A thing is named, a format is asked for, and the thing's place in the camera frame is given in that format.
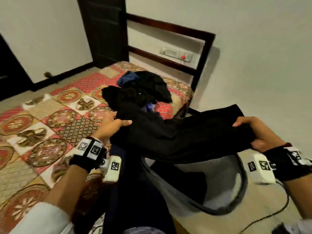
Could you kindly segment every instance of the headboard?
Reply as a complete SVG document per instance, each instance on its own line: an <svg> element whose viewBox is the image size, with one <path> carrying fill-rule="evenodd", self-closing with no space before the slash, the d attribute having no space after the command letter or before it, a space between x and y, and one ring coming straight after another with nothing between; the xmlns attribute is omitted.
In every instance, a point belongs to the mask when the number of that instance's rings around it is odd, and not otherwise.
<svg viewBox="0 0 312 234"><path fill-rule="evenodd" d="M162 30L167 30L170 32L190 36L190 37L201 39L201 40L205 41L205 44L204 44L204 47L202 49L202 52L201 52L201 55L199 58L199 62L198 62L196 69L182 65L182 64L174 62L174 61L171 61L167 58L157 56L155 54L143 51L141 49L138 49L138 48L135 48L132 46L128 46L130 52L133 52L133 53L140 55L142 57L146 57L148 59L159 62L163 65L168 66L168 67L171 67L171 68L174 68L174 69L177 69L177 70L180 70L182 72L185 72L187 74L192 75L193 80L191 83L191 88L193 91L195 91L197 84L198 84L198 81L199 81L199 78L200 78L202 71L204 69L205 63L207 61L208 53L210 51L211 46L213 45L213 41L214 41L216 35L213 33L205 32L205 31L201 31L201 30L195 30L195 29L183 27L180 25L175 25L175 24L171 24L171 23L167 23L167 22L163 22L163 21L159 21L159 20L153 20L153 19L138 16L138 15L128 14L128 13L127 13L127 20L131 20L133 22L137 22L137 23L140 23L143 25L155 27L155 28L162 29Z"/></svg>

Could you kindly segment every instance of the mattress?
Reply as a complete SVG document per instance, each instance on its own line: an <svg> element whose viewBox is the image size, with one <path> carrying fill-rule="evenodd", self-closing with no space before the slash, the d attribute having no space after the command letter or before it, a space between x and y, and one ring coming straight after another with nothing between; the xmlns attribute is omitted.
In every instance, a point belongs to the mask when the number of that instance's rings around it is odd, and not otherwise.
<svg viewBox="0 0 312 234"><path fill-rule="evenodd" d="M0 233L9 233L66 171L73 148L93 133L103 114L111 110L101 89L116 86L128 70L145 69L118 62L0 115ZM158 102L155 111L168 119L189 101L193 92L184 83L163 79L173 102ZM73 135L76 128L80 133ZM97 199L101 184L101 172L92 170L77 205L77 215L84 214Z"/></svg>

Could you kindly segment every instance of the wooden bed frame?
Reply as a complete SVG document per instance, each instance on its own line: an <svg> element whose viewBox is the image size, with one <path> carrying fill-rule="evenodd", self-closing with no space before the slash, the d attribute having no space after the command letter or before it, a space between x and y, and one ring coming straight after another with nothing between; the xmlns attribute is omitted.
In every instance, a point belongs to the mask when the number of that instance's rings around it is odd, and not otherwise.
<svg viewBox="0 0 312 234"><path fill-rule="evenodd" d="M201 52L201 55L199 58L199 62L198 62L196 69L182 65L182 64L174 62L174 61L171 61L167 58L160 57L160 56L157 56L155 54L143 51L141 49L138 49L138 48L135 48L132 46L128 46L129 52L133 52L133 53L140 55L142 57L146 57L146 58L151 59L155 62L159 62L163 65L168 66L168 67L171 67L171 68L177 69L179 71L182 71L186 74L192 75L193 80L191 83L191 88L195 92L199 78L202 74L205 63L207 61L208 53L210 51L211 46L213 45L213 41L214 41L216 35L213 33L205 32L205 31L201 31L201 30L195 30L195 29L183 27L180 25L175 25L172 23L167 23L167 22L163 22L163 21L159 21L159 20L153 20L153 19L149 19L149 18L137 16L137 15L128 14L128 13L127 13L127 20L131 20L133 22L140 23L143 25L155 27L155 28L162 29L162 30L167 30L170 32L190 36L190 37L201 39L201 40L205 41L205 44L204 44L204 47L202 49L202 52ZM190 100L186 104L184 104L184 106L177 112L177 114L174 117L184 117L186 113L190 113L190 114L198 113L198 111L196 111L192 108L189 108L191 101L192 101L192 98L190 98Z"/></svg>

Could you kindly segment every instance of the hand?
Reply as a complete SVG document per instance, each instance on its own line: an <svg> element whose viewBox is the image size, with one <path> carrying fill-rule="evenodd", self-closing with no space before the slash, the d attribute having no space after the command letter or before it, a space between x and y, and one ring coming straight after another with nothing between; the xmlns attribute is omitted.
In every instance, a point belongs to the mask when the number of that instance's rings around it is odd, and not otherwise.
<svg viewBox="0 0 312 234"><path fill-rule="evenodd" d="M238 117L233 124L234 127L241 124L249 124L256 135L256 139L251 143L254 150L263 153L269 149L286 144L270 128L256 117Z"/></svg>
<svg viewBox="0 0 312 234"><path fill-rule="evenodd" d="M101 125L99 128L91 135L107 144L109 138L115 134L120 127L129 126L132 124L131 120L120 120L115 119L117 112L108 112L103 116Z"/></svg>

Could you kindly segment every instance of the wristband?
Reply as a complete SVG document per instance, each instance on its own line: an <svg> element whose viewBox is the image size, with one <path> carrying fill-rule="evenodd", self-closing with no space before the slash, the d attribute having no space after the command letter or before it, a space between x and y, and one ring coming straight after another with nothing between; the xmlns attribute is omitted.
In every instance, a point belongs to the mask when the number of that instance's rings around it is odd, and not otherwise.
<svg viewBox="0 0 312 234"><path fill-rule="evenodd" d="M311 173L311 165L301 152L287 143L263 153L270 162L274 176L280 181L290 181Z"/></svg>
<svg viewBox="0 0 312 234"><path fill-rule="evenodd" d="M77 165L85 169L88 173L92 169L97 169L103 162L106 149L103 143L96 138L88 136L82 139L74 150L74 156L69 165Z"/></svg>

